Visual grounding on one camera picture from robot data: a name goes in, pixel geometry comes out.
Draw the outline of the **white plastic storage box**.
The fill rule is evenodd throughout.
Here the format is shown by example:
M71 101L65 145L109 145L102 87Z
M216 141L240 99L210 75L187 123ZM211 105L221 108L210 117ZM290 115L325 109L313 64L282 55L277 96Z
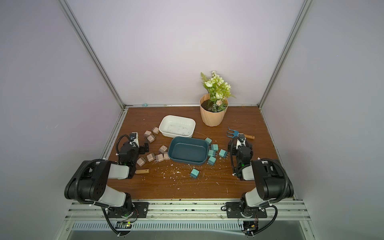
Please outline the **white plastic storage box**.
M163 136L169 138L193 136L196 122L190 118L168 115L165 116L159 126L159 130Z

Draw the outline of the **teal plastic storage box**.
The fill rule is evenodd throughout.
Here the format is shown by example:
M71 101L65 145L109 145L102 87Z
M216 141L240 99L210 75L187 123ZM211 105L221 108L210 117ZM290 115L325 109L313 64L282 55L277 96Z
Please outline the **teal plastic storage box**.
M208 159L209 144L205 140L175 137L168 155L174 162L202 166Z

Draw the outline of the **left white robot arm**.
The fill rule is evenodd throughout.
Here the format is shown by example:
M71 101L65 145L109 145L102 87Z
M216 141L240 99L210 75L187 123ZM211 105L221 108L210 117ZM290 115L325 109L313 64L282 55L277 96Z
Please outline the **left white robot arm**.
M139 135L121 136L116 145L118 161L96 159L83 161L65 187L68 200L101 207L108 218L145 218L149 203L134 203L129 193L108 186L108 180L132 179L139 156L149 152L149 144L139 144Z

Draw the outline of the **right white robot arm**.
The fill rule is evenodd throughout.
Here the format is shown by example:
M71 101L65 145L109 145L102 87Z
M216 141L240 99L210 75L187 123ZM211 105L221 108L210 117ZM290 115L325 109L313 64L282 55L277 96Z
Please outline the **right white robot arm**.
M254 152L245 135L233 137L228 144L233 176L254 181L255 188L244 193L235 208L242 217L251 218L267 207L292 198L294 187L278 160L253 159Z

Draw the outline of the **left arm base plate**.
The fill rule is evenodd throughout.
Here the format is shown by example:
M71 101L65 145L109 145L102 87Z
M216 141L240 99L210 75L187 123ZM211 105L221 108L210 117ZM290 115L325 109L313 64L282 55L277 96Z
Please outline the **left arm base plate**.
M146 218L149 210L149 202L132 202L129 206L109 208L109 218Z

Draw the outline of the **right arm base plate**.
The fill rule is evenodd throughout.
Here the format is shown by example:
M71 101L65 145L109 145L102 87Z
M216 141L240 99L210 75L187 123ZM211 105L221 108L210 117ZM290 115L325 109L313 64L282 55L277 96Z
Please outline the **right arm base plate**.
M226 202L221 207L221 211L226 212L227 218L231 219L267 218L266 211L262 211L259 208L250 208L240 202Z

